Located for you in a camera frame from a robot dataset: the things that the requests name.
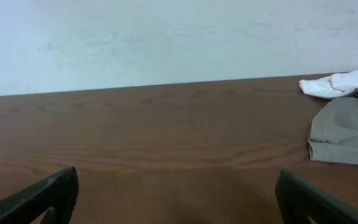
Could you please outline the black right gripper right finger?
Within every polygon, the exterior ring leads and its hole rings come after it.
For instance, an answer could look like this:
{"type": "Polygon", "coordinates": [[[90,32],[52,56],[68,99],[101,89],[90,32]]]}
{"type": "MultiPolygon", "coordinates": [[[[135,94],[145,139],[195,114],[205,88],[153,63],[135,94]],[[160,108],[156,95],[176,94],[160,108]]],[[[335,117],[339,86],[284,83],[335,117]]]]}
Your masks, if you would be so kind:
{"type": "Polygon", "coordinates": [[[358,224],[358,210],[292,172],[281,170],[275,196],[284,224],[358,224]]]}

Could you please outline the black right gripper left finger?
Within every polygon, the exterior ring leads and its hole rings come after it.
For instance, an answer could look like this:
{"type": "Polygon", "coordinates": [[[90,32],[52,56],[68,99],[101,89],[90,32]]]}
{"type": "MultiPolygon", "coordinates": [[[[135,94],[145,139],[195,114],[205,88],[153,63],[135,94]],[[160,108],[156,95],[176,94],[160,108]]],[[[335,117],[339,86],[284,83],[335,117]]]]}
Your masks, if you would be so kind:
{"type": "Polygon", "coordinates": [[[69,223],[79,193],[76,169],[67,167],[0,200],[0,223],[69,223]]]}

